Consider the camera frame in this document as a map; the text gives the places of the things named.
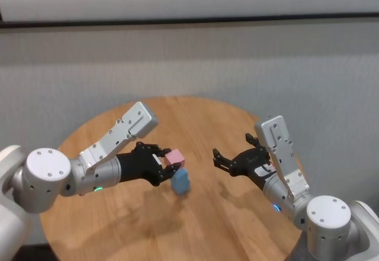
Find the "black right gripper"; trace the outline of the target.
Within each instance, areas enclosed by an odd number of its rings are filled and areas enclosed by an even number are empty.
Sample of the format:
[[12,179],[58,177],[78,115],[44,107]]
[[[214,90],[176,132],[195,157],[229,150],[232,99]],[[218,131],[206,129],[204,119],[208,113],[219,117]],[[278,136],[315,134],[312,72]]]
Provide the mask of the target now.
[[257,137],[246,133],[245,140],[254,148],[240,153],[233,160],[227,159],[217,149],[213,149],[214,166],[233,177],[246,176],[263,190],[267,180],[276,174],[275,167],[270,162],[269,153],[261,147]]

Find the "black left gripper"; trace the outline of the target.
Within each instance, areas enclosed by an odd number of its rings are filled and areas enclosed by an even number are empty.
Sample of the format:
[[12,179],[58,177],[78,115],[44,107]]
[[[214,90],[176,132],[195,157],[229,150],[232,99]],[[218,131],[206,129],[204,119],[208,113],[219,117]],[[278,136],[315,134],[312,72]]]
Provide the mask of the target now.
[[171,179],[181,168],[180,163],[167,165],[164,169],[159,157],[165,157],[172,149],[161,148],[158,144],[136,143],[130,153],[116,155],[120,163],[121,176],[119,183],[144,179],[153,186]]

